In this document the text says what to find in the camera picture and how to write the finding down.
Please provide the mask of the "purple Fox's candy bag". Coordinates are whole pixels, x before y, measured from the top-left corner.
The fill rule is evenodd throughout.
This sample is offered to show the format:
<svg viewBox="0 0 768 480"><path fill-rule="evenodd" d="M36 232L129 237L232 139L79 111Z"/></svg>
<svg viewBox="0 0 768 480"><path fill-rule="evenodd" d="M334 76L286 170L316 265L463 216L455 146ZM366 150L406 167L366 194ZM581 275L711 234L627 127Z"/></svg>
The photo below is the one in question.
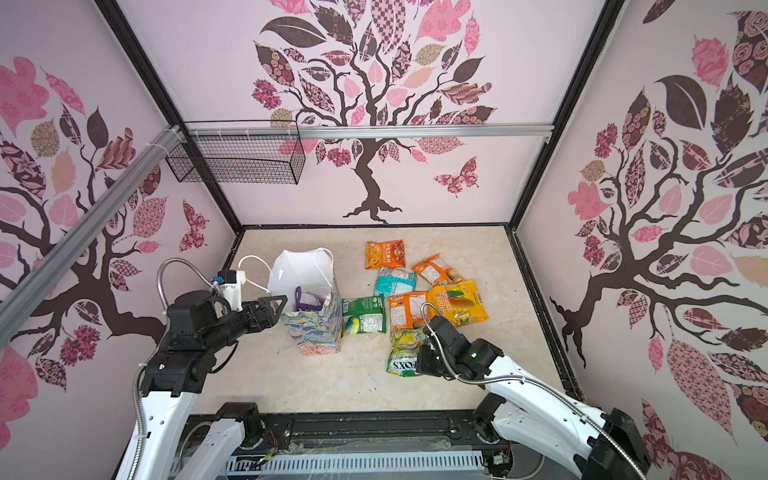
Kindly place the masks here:
<svg viewBox="0 0 768 480"><path fill-rule="evenodd" d="M295 306L299 312L320 312L324 308L325 298L312 293L301 286L295 289Z"/></svg>

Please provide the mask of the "green Fox's candy bag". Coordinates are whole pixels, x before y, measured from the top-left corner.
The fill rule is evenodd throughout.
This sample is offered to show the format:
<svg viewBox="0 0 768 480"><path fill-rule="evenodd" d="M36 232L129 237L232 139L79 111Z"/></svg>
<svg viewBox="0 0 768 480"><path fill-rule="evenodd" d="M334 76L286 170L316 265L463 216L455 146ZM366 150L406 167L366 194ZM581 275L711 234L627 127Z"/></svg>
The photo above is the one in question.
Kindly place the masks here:
<svg viewBox="0 0 768 480"><path fill-rule="evenodd" d="M398 377L417 377L417 361L427 336L422 329L395 329L390 336L391 350L386 371Z"/></svg>

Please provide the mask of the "patterned paper gift bag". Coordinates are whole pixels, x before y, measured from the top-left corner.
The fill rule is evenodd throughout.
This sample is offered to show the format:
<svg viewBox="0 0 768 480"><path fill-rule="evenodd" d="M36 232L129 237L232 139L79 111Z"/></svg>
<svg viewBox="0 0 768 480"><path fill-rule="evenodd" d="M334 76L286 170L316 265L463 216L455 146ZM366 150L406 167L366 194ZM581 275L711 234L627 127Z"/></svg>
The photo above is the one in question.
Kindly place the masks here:
<svg viewBox="0 0 768 480"><path fill-rule="evenodd" d="M342 300L336 283L333 253L325 248L285 250L267 266L265 284L244 282L271 295L287 298L279 320L305 356L341 350Z"/></svg>

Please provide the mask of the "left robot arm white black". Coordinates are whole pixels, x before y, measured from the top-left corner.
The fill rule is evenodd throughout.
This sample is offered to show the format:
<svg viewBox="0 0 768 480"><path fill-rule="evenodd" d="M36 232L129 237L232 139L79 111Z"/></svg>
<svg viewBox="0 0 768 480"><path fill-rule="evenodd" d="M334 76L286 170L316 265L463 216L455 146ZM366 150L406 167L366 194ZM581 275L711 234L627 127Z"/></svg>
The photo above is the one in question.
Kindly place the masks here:
<svg viewBox="0 0 768 480"><path fill-rule="evenodd" d="M206 287L170 302L163 261L156 286L166 315L165 332L153 354L140 364L132 385L134 431L116 472L119 479L166 479L183 457L182 434L208 376L222 370L216 355L235 351L242 336L278 324L288 303L284 295L242 298L243 272L221 270Z"/></svg>

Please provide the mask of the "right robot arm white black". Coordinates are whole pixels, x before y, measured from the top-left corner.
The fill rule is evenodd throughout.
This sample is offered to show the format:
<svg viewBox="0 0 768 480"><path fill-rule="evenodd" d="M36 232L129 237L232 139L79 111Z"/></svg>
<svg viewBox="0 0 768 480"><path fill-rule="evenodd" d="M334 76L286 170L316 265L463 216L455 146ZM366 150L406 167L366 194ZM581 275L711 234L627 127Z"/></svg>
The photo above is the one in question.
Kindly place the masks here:
<svg viewBox="0 0 768 480"><path fill-rule="evenodd" d="M492 343L468 340L431 303L421 307L428 338L419 372L480 387L478 434L524 445L579 479L643 479L650 457L635 422L559 392Z"/></svg>

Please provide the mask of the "yellow mango snack bag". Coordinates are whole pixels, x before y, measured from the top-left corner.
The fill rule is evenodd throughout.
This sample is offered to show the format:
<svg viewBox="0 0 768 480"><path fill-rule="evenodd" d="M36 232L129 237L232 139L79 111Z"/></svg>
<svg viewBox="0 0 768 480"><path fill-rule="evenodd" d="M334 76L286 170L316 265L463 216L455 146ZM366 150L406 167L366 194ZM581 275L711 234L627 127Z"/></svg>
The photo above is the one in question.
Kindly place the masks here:
<svg viewBox="0 0 768 480"><path fill-rule="evenodd" d="M474 280L435 286L426 298L455 327L482 323L489 319Z"/></svg>

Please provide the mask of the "orange mango snack bag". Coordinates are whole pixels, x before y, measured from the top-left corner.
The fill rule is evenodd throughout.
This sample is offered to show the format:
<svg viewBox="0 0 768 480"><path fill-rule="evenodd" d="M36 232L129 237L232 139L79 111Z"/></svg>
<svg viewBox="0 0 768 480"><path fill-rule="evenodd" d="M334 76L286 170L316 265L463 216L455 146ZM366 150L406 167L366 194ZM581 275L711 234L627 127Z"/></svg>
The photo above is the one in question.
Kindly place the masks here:
<svg viewBox="0 0 768 480"><path fill-rule="evenodd" d="M415 330L425 326L421 306L427 301L426 292L411 292L388 298L390 333Z"/></svg>

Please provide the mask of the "green white snack bag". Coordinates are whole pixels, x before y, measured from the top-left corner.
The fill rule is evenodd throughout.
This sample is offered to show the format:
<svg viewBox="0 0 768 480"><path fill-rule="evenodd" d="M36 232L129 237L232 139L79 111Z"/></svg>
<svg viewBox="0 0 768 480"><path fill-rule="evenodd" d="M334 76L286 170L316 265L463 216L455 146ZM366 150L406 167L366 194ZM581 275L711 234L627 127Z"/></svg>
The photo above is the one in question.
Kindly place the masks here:
<svg viewBox="0 0 768 480"><path fill-rule="evenodd" d="M385 297L374 295L342 301L342 319L344 337L384 333L386 331Z"/></svg>

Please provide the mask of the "orange white snack packet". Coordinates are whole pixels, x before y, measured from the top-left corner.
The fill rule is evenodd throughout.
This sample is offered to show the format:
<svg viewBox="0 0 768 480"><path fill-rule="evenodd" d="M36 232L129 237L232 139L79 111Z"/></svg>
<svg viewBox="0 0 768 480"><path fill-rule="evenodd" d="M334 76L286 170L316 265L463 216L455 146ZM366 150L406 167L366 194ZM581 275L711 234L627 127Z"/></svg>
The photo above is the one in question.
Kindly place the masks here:
<svg viewBox="0 0 768 480"><path fill-rule="evenodd" d="M464 277L449 266L440 254L416 263L411 270L432 286L449 285L464 280Z"/></svg>

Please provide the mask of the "teal snack packet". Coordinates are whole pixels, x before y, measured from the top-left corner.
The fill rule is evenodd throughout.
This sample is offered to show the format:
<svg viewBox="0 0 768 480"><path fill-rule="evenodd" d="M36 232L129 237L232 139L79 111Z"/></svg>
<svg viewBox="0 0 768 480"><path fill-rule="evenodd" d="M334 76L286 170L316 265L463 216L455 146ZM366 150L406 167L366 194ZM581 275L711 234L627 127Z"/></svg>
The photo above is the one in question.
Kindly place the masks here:
<svg viewBox="0 0 768 480"><path fill-rule="evenodd" d="M374 294L389 298L412 293L416 289L417 278L414 272L400 268L382 267L378 272Z"/></svg>

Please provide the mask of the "orange snack packet far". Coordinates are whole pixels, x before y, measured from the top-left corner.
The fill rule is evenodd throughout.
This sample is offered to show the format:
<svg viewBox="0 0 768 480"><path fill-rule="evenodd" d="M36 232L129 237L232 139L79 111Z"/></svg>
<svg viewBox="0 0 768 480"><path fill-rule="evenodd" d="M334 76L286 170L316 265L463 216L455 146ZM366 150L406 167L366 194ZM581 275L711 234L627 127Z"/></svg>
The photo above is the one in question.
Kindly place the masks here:
<svg viewBox="0 0 768 480"><path fill-rule="evenodd" d="M371 242L366 244L365 269L405 268L405 244L402 240Z"/></svg>

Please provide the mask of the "black base frame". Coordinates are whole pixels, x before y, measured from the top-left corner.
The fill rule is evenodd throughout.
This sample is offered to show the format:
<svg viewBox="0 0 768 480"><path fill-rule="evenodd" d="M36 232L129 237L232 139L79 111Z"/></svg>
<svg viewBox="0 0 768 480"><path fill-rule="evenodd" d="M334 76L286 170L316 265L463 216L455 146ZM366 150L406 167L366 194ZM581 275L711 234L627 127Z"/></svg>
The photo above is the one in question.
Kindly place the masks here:
<svg viewBox="0 0 768 480"><path fill-rule="evenodd" d="M453 446L500 450L524 445L582 479L642 479L649 469L647 451L634 422L618 409L606 414L573 399L554 401L539 412L539 402L488 394L470 410L259 413L253 403L229 402L208 416L204 442L183 469L212 478L226 460L249 442L246 454L277 454L291 445L344 446L386 444L393 452L419 440L446 440Z"/></svg>

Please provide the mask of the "aluminium rail back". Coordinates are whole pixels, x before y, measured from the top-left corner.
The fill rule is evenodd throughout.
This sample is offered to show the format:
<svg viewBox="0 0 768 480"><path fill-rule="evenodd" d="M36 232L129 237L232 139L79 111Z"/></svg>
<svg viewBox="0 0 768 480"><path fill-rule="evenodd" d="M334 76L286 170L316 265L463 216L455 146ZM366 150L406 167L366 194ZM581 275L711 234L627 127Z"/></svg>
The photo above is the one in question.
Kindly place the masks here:
<svg viewBox="0 0 768 480"><path fill-rule="evenodd" d="M220 127L192 128L193 137L215 136L283 136L295 139L383 139L383 138L437 138L437 137L543 137L550 138L554 126L542 123L427 125L427 126L346 126L346 127Z"/></svg>

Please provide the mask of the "aluminium rail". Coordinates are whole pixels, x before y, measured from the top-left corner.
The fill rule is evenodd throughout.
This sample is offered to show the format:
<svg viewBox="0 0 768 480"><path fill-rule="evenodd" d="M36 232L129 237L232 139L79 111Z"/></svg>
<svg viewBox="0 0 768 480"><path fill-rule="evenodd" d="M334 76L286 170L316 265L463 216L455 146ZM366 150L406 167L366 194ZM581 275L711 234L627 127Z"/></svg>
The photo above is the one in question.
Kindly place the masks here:
<svg viewBox="0 0 768 480"><path fill-rule="evenodd" d="M295 139L383 139L383 138L437 138L437 137L543 137L550 138L554 126L542 123L427 125L427 126L346 126L346 127L220 127L192 128L193 137L215 136L283 136Z"/></svg>
<svg viewBox="0 0 768 480"><path fill-rule="evenodd" d="M21 285L1 305L1 344L6 345L59 280L74 265L90 242L127 201L131 193L169 152L181 143L183 134L177 125L169 125L147 144L138 159L118 177L88 209L68 233L32 269Z"/></svg>

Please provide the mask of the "aluminium rail left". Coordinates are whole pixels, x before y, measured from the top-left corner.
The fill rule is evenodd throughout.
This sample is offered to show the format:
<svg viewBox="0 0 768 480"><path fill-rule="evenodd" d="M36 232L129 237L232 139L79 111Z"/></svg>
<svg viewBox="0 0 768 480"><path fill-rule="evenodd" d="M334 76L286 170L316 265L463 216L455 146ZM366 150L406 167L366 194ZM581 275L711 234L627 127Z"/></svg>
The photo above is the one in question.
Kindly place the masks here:
<svg viewBox="0 0 768 480"><path fill-rule="evenodd" d="M90 242L127 201L131 193L169 152L181 143L183 134L177 125L169 125L147 144L138 159L118 177L88 209L68 233L32 269L21 285L1 305L1 344L6 345L59 280L74 265Z"/></svg>

